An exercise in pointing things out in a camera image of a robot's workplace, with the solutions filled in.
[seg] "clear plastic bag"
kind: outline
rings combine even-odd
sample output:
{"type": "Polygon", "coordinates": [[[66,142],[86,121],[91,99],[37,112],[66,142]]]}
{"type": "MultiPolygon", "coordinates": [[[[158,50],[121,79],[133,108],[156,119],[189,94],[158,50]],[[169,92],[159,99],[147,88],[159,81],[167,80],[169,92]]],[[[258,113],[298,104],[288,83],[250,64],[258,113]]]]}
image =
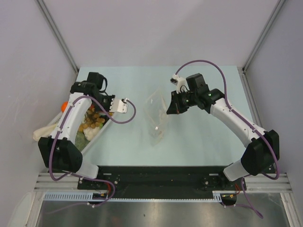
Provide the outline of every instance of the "clear plastic bag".
{"type": "Polygon", "coordinates": [[[167,106],[160,88],[145,101],[143,109],[151,144],[156,145],[163,139],[169,120],[169,116],[166,114],[167,106]]]}

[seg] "tabletop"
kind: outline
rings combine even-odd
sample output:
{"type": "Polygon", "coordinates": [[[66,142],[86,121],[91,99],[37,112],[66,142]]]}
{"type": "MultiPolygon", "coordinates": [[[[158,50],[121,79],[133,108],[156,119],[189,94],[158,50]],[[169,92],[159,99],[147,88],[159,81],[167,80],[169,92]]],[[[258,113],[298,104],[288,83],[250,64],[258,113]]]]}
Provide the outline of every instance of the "tabletop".
{"type": "MultiPolygon", "coordinates": [[[[225,166],[244,153],[240,140],[222,122],[193,106],[183,114],[169,115],[161,140],[151,137],[144,104],[158,89],[168,107],[170,83],[178,67],[81,67],[77,81],[86,80],[89,72],[99,72],[108,79],[107,93],[129,98],[136,106],[136,117],[127,124],[111,122],[84,158],[96,165],[110,166],[225,166]]],[[[236,66],[222,66],[229,101],[247,118],[252,119],[236,66]]],[[[210,90],[223,89],[220,73],[213,66],[187,66],[179,75],[186,78],[201,73],[210,90]]],[[[129,105],[116,120],[127,120],[133,114],[129,105]]]]}

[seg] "orange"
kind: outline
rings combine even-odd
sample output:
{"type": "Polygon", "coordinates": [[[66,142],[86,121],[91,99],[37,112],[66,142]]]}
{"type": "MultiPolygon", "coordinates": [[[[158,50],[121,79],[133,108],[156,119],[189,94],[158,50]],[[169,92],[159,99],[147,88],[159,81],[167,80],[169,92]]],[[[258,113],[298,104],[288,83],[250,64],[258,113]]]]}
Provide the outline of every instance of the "orange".
{"type": "Polygon", "coordinates": [[[62,113],[64,113],[64,111],[65,111],[65,109],[66,109],[66,107],[67,107],[67,104],[68,104],[68,102],[64,102],[64,103],[62,104],[62,106],[61,106],[61,111],[62,111],[62,113]]]}

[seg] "metal floor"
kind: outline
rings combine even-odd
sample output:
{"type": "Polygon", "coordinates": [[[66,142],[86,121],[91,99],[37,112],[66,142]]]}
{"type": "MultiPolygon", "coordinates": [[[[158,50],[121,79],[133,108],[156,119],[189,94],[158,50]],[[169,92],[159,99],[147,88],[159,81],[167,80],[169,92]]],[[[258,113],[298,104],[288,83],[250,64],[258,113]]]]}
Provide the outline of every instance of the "metal floor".
{"type": "MultiPolygon", "coordinates": [[[[37,227],[289,227],[279,193],[250,194],[264,216],[242,207],[223,208],[219,203],[108,202],[91,208],[79,205],[46,214],[71,202],[44,201],[37,227]]],[[[244,195],[238,204],[247,204],[244,195]]]]}

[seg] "white wall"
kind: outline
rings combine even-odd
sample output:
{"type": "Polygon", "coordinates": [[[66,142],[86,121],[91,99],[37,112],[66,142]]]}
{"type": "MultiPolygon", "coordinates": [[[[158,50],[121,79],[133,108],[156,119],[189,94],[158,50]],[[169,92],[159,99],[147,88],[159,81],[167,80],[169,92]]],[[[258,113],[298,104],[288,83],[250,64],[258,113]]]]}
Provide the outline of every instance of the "white wall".
{"type": "Polygon", "coordinates": [[[43,167],[35,129],[68,99],[75,75],[33,0],[0,8],[0,226],[43,167]]]}
{"type": "Polygon", "coordinates": [[[303,213],[303,1],[290,0],[248,70],[261,121],[280,135],[280,165],[303,213]]]}
{"type": "Polygon", "coordinates": [[[277,0],[45,0],[79,66],[243,66],[277,0]]]}

